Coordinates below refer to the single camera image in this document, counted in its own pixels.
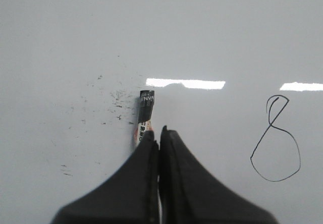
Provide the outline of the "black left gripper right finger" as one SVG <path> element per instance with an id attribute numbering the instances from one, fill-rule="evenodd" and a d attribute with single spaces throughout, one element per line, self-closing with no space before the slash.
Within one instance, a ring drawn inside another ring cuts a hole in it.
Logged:
<path id="1" fill-rule="evenodd" d="M 277 223 L 218 181 L 167 127 L 160 138 L 159 194 L 163 223 Z"/>

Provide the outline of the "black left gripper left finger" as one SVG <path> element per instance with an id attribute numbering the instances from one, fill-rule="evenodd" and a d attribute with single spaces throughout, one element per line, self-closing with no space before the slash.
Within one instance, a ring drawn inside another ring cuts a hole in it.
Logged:
<path id="1" fill-rule="evenodd" d="M 159 223 L 158 144 L 147 131 L 103 184 L 62 207 L 52 223 Z"/>

